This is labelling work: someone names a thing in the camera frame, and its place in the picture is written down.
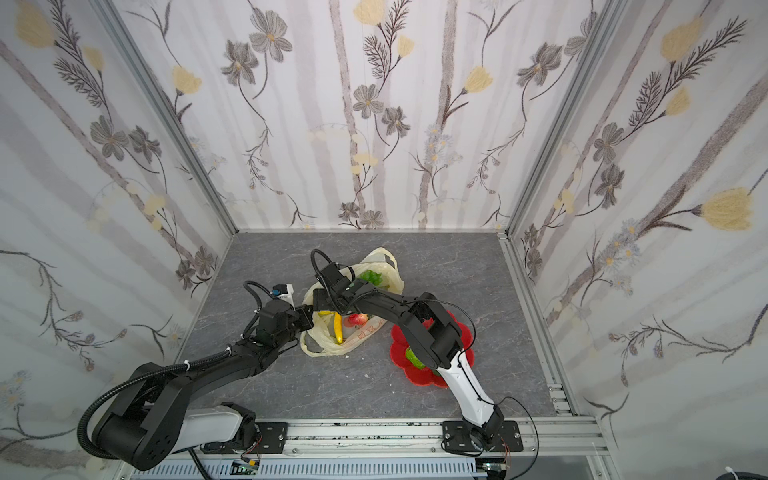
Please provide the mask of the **bright green bumpy fake fruit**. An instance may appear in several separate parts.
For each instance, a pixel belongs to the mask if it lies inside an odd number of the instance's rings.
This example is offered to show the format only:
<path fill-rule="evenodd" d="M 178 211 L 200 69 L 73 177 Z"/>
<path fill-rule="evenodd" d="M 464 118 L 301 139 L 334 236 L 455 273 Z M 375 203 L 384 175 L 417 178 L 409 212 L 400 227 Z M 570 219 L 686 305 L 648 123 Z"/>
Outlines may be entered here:
<path fill-rule="evenodd" d="M 405 358 L 410 362 L 410 364 L 414 368 L 416 368 L 418 370 L 424 370 L 425 369 L 424 363 L 421 362 L 417 358 L 417 356 L 414 354 L 414 352 L 412 351 L 412 349 L 410 347 L 407 347 L 406 350 L 405 350 Z"/>

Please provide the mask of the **red flower-shaped plastic plate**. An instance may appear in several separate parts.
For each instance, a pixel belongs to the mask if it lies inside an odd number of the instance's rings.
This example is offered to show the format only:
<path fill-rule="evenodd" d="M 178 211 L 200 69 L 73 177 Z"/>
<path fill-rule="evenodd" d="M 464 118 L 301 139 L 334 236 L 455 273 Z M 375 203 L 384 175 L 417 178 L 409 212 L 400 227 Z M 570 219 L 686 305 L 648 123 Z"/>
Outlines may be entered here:
<path fill-rule="evenodd" d="M 472 346 L 475 340 L 475 334 L 463 323 L 459 323 L 459 328 L 461 332 L 462 347 L 466 350 L 466 357 L 469 364 L 473 366 L 475 363 L 475 354 Z M 448 388 L 447 383 L 436 370 L 428 369 L 426 366 L 424 370 L 418 370 L 405 358 L 405 350 L 407 347 L 410 347 L 410 344 L 399 326 L 392 327 L 391 339 L 392 344 L 389 350 L 390 360 L 395 366 L 403 371 L 409 382 L 418 387 L 436 386 L 444 389 Z"/>

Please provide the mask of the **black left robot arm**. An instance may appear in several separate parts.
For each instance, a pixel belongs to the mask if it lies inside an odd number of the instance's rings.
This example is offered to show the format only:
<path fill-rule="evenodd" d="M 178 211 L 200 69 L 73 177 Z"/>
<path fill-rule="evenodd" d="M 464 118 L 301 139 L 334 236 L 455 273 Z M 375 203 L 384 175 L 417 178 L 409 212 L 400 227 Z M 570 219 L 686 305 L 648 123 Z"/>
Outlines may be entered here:
<path fill-rule="evenodd" d="M 288 343 L 313 327 L 313 309 L 273 298 L 260 307 L 241 338 L 198 360 L 160 366 L 149 362 L 123 383 L 101 394 L 76 429 L 80 447 L 93 457 L 121 460 L 140 471 L 166 457 L 207 443 L 256 440 L 251 411 L 225 405 L 191 411 L 197 398 L 267 370 Z"/>

